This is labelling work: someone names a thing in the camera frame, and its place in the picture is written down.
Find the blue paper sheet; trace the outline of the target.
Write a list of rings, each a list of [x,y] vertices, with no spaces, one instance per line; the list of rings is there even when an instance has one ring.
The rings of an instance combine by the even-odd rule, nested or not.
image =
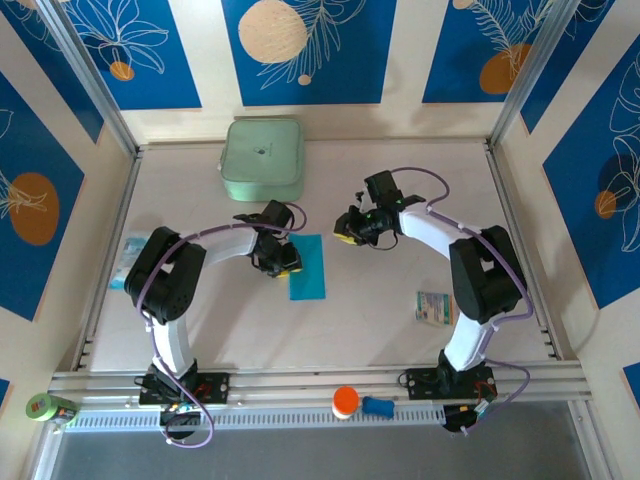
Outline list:
[[[289,276],[289,299],[324,300],[326,284],[322,236],[292,235],[290,239],[300,254],[302,270]]]

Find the pale green zip case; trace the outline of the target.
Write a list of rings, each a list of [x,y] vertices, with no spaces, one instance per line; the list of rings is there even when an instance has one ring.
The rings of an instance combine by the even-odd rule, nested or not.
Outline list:
[[[219,171],[227,195],[239,202],[294,202],[304,190],[305,145],[295,119],[253,117],[227,131]]]

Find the printed paper card packet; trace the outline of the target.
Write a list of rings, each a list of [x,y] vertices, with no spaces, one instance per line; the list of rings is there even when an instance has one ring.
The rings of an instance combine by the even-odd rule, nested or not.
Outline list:
[[[456,319],[453,297],[447,293],[419,291],[416,294],[415,317],[432,326],[453,326]]]

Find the clear plastic wipes packet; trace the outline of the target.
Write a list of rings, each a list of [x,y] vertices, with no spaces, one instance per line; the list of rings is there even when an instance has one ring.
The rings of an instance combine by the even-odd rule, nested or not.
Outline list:
[[[113,274],[109,282],[110,289],[122,290],[124,288],[125,280],[148,239],[148,234],[129,236],[125,239],[120,255],[115,262]]]

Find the black controller board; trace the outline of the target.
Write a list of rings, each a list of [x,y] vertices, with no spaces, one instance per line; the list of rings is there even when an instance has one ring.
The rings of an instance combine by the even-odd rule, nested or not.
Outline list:
[[[490,403],[482,400],[479,404],[445,405],[444,428],[453,433],[468,436],[489,411]]]
[[[188,402],[174,403],[160,412],[159,426],[170,441],[187,439],[200,425],[200,411]]]

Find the green tape roll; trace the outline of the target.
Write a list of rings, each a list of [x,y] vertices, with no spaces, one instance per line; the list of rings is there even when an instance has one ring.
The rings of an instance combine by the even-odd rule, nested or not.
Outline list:
[[[48,393],[38,393],[26,403],[26,416],[36,422],[47,422],[56,411],[52,396]]]

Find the wide aluminium frame rail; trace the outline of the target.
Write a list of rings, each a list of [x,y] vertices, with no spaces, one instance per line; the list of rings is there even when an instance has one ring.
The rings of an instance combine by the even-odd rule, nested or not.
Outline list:
[[[593,398],[582,367],[577,361],[534,361],[523,367],[530,373],[518,401],[588,401]],[[230,372],[228,404],[244,408],[322,407],[331,403],[340,386],[352,386],[362,396],[410,403],[398,377],[403,366],[361,369],[237,369]],[[124,406],[139,396],[135,383],[142,371],[81,370],[53,375],[48,391],[92,406]]]

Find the aluminium table side rail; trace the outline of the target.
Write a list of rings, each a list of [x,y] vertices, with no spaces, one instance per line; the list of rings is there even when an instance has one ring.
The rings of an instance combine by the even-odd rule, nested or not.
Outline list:
[[[99,275],[95,281],[95,285],[90,291],[91,296],[89,303],[81,317],[80,330],[74,344],[73,355],[69,362],[69,370],[71,372],[76,372],[86,368],[86,360],[84,359],[86,356],[85,346],[93,343],[97,323],[100,318],[106,293],[109,289],[111,273],[118,255],[120,239],[124,230],[126,217],[143,158],[144,149],[140,148],[133,157],[132,166],[128,171],[126,183],[123,187],[122,195],[116,210],[115,219],[110,224],[108,237],[109,242],[107,243],[106,251],[101,258]]]
[[[555,360],[562,360],[563,354],[558,348],[553,325],[549,319],[548,309],[542,297],[535,271],[528,257],[524,237],[516,215],[514,198],[511,195],[509,186],[507,185],[506,179],[503,175],[503,170],[500,167],[493,148],[490,146],[488,141],[485,141],[483,146],[501,208],[512,236],[514,249],[527,282],[527,291],[533,304],[535,317],[543,335],[543,339],[545,340],[545,345],[547,346],[548,356]]]

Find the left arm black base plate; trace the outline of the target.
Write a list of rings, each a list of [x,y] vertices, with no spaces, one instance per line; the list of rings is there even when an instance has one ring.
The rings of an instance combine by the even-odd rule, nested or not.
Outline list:
[[[203,404],[225,405],[229,380],[228,373],[188,372],[179,379],[179,383]],[[193,403],[166,374],[159,371],[135,377],[134,384],[140,388],[140,405]]]

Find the blue floral wall poster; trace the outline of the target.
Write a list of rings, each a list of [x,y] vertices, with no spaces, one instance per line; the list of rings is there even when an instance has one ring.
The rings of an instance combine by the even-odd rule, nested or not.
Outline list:
[[[640,288],[640,37],[543,168],[597,306]]]
[[[118,107],[201,101],[168,0],[58,0]]]
[[[397,0],[221,0],[245,107],[378,104]]]
[[[616,0],[580,0],[520,116],[531,134]]]
[[[0,307],[32,321],[84,173],[0,73]]]
[[[104,119],[37,10],[35,0],[0,0],[0,11],[94,144]]]
[[[423,101],[504,101],[553,3],[449,0]]]

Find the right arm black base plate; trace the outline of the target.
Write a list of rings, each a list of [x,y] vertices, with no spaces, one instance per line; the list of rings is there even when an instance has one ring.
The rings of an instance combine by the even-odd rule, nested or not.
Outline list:
[[[456,372],[445,367],[410,368],[401,383],[410,400],[482,400],[493,401],[498,392],[493,371],[486,364]]]

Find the aluminium frame post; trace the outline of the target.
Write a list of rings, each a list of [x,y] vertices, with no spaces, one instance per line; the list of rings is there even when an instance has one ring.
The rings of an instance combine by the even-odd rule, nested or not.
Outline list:
[[[58,0],[34,0],[49,32],[120,147],[136,159],[140,150],[95,62]]]
[[[581,0],[553,0],[549,16],[541,26],[529,55],[518,73],[504,106],[487,138],[487,150],[494,152],[504,139],[511,124],[535,87],[542,71],[564,31],[574,16]]]

